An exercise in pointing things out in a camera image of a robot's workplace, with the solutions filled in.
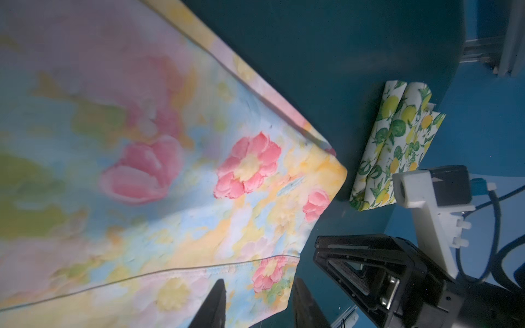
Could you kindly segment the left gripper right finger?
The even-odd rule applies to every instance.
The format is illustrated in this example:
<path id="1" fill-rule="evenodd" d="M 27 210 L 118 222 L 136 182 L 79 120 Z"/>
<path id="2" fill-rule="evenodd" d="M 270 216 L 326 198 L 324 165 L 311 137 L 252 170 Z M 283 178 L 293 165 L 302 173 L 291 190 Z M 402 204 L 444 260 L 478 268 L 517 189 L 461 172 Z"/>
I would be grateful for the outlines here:
<path id="1" fill-rule="evenodd" d="M 294 280 L 292 304 L 295 328 L 331 328 L 330 323 L 301 278 Z"/>

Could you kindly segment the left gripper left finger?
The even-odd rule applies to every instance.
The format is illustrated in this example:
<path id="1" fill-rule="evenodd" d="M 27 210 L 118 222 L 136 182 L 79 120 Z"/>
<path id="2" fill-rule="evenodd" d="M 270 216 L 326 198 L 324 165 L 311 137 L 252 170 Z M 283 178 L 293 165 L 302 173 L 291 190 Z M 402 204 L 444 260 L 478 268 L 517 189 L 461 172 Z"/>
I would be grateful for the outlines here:
<path id="1" fill-rule="evenodd" d="M 189 328 L 225 328 L 225 324 L 226 287 L 224 280 L 219 279 L 197 311 Z"/>

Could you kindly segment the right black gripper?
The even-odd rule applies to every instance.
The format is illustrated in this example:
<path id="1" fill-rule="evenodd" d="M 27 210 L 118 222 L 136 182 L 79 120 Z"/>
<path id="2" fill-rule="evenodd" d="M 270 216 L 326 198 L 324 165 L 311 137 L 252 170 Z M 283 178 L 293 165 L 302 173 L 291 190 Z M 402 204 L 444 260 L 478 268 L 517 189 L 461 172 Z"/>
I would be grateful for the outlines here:
<path id="1" fill-rule="evenodd" d="M 314 262 L 376 327 L 452 327 L 464 289 L 413 243 L 387 235 L 320 236 Z"/>

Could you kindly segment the lemon print skirt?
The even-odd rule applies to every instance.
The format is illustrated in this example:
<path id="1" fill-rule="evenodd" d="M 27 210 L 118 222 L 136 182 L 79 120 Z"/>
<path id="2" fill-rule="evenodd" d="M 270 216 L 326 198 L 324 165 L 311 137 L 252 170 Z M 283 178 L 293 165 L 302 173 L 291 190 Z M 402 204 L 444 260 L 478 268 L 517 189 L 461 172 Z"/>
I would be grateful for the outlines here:
<path id="1" fill-rule="evenodd" d="M 395 203 L 394 174 L 419 168 L 446 115 L 421 82 L 388 81 L 351 190 L 358 211 Z"/>

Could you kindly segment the pink floral skirt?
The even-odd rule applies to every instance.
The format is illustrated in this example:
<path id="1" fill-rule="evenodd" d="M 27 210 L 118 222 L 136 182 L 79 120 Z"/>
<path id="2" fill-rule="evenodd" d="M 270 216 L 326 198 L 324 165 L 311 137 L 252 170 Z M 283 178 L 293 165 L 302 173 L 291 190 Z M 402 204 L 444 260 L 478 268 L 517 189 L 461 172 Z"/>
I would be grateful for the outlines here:
<path id="1" fill-rule="evenodd" d="M 288 306 L 346 169 L 179 3 L 1 2 L 1 326 L 226 326 Z"/>

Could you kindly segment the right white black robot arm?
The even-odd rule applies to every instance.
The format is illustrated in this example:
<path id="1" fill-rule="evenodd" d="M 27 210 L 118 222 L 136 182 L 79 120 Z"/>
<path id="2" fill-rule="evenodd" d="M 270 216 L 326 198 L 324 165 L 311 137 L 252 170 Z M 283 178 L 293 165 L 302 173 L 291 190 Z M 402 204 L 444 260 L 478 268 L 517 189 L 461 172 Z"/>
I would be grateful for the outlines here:
<path id="1" fill-rule="evenodd" d="M 451 277 L 410 241 L 320 236 L 314 262 L 376 327 L 523 327 L 524 298 Z"/>

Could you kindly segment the right aluminium frame post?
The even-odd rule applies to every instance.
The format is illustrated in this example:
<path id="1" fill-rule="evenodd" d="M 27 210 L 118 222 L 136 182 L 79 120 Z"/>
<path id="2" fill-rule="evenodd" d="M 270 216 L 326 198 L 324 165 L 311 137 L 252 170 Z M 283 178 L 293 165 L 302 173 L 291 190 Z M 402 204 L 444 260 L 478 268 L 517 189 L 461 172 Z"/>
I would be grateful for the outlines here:
<path id="1" fill-rule="evenodd" d="M 517 77 L 524 71 L 524 0 L 512 2 L 497 75 Z"/>

